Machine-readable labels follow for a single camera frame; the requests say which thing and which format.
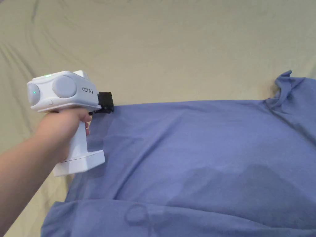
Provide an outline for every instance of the device button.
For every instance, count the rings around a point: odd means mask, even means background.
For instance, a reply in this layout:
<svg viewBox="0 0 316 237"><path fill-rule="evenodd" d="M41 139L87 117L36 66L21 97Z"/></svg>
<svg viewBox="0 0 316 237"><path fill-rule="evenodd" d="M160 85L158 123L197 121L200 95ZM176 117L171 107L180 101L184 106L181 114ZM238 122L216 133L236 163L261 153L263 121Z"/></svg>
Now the device button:
<svg viewBox="0 0 316 237"><path fill-rule="evenodd" d="M54 79L53 91L60 98L69 98L76 94L77 85L71 77L60 76Z"/></svg>
<svg viewBox="0 0 316 237"><path fill-rule="evenodd" d="M35 84L28 84L27 85L28 92L27 97L28 101L30 102L31 106L36 105L40 101L40 89Z"/></svg>

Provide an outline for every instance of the black clamp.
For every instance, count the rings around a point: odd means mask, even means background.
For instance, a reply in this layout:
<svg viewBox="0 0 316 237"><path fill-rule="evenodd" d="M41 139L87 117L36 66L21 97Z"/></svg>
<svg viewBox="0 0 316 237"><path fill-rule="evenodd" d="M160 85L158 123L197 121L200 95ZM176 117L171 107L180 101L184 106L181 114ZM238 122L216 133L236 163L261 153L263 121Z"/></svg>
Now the black clamp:
<svg viewBox="0 0 316 237"><path fill-rule="evenodd" d="M90 115L93 115L94 113L111 113L114 111L114 104L111 92L99 92L98 99L99 105L101 105L101 109L90 112Z"/></svg>

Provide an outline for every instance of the beige fabric background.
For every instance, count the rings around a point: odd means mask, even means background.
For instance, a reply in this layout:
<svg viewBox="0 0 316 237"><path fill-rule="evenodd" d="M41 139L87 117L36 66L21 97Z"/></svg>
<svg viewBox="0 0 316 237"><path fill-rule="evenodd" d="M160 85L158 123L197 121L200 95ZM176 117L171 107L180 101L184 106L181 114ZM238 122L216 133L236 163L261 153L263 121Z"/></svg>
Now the beige fabric background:
<svg viewBox="0 0 316 237"><path fill-rule="evenodd" d="M116 105L265 99L288 69L314 77L315 9L314 0L4 0L0 152L41 117L27 101L36 76L84 70ZM6 236L39 236L68 183L50 176Z"/></svg>

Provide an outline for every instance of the cloth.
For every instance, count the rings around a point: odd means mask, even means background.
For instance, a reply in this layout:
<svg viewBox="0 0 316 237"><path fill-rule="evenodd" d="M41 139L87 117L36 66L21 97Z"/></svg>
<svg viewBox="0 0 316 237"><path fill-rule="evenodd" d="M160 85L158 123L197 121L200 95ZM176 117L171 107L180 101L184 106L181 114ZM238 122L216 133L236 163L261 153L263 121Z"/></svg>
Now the cloth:
<svg viewBox="0 0 316 237"><path fill-rule="evenodd" d="M315 236L316 81L276 79L267 100L118 106L42 236Z"/></svg>

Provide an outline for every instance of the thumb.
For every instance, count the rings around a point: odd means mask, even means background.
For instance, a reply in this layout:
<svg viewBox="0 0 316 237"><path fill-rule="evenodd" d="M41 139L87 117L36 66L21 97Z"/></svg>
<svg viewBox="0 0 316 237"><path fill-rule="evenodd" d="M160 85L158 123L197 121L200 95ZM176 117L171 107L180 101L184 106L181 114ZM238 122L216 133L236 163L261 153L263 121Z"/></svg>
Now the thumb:
<svg viewBox="0 0 316 237"><path fill-rule="evenodd" d="M67 113L75 114L77 116L77 118L84 123L91 121L89 111L85 108L73 108L73 109L68 109L68 110L64 110L64 111Z"/></svg>

